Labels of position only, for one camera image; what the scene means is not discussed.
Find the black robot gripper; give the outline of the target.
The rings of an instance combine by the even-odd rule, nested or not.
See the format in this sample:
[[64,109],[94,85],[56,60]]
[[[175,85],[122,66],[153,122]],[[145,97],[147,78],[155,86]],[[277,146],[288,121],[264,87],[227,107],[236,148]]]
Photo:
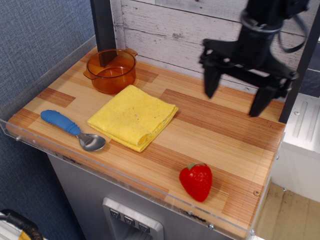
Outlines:
[[204,92],[212,98],[226,74],[258,88],[249,116],[258,117],[273,99],[285,98],[298,73],[277,60],[270,47],[282,24],[242,25],[236,41],[206,38],[199,62],[204,69]]

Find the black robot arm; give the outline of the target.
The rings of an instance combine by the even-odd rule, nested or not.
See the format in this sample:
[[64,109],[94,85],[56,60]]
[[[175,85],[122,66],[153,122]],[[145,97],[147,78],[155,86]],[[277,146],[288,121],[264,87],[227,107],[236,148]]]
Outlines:
[[204,69],[204,91],[211,98],[222,75],[258,88],[249,116],[257,117],[273,99],[285,98],[299,74],[279,62],[270,47],[287,19],[293,19],[304,36],[308,30],[298,16],[308,9],[307,0],[250,0],[240,14],[236,41],[204,39],[199,62]]

